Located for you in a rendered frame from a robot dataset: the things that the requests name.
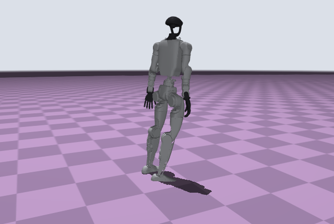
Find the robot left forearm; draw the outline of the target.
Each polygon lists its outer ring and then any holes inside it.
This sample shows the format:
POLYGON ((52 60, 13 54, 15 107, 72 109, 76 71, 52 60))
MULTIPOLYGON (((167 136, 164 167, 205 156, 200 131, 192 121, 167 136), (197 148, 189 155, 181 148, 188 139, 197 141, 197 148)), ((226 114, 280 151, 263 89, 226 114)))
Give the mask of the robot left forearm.
POLYGON ((153 73, 150 71, 149 69, 149 73, 148 73, 148 92, 152 92, 153 91, 153 87, 154 87, 154 81, 156 78, 156 73, 153 73))

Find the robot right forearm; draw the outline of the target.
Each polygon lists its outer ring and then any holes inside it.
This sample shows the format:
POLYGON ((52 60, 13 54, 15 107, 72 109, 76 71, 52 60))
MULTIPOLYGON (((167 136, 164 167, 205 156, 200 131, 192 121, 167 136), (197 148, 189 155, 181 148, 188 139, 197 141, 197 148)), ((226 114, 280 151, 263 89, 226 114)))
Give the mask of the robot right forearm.
POLYGON ((192 73, 192 68, 187 66, 185 68, 184 75, 182 76, 182 97, 183 98, 184 98, 184 92, 186 92, 186 91, 190 95, 190 93, 189 93, 189 80, 190 80, 191 73, 192 73))

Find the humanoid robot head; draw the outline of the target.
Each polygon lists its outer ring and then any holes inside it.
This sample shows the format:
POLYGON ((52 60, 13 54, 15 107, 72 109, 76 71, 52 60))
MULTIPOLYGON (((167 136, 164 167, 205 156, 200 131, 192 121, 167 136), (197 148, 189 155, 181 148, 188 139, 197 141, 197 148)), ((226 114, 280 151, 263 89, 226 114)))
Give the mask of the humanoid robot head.
POLYGON ((173 17, 169 17, 166 20, 165 24, 170 26, 170 29, 171 29, 171 33, 169 33, 169 36, 165 40, 175 40, 176 37, 178 37, 181 33, 181 28, 182 28, 183 22, 179 18, 173 16, 173 17), (179 32, 178 33, 173 32, 173 28, 175 28, 175 27, 179 27, 179 32))

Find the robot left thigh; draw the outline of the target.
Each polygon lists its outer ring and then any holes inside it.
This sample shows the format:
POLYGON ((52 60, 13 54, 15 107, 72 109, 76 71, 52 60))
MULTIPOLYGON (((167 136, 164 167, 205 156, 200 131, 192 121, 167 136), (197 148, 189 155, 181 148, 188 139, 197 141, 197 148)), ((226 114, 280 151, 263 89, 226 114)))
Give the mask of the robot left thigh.
POLYGON ((152 98, 155 102, 158 102, 154 107, 154 126, 149 129, 149 135, 153 138, 159 137, 163 128, 166 114, 168 110, 168 102, 159 98, 158 90, 152 94, 152 98))

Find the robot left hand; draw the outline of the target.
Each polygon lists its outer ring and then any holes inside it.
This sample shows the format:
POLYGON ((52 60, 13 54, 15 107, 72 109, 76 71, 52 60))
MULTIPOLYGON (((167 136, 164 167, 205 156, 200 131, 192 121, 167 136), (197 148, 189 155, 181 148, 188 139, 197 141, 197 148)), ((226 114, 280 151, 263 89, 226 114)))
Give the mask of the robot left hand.
MULTIPOLYGON (((153 88, 153 91, 154 91, 154 88, 153 88)), ((149 102, 149 109, 150 109, 150 102, 151 102, 151 108, 153 109, 153 98, 152 98, 153 91, 152 92, 148 92, 148 88, 147 88, 147 95, 145 97, 144 107, 145 107, 146 101, 147 101, 146 108, 148 108, 148 102, 149 102)), ((154 101, 154 103, 156 105, 155 101, 154 101)))

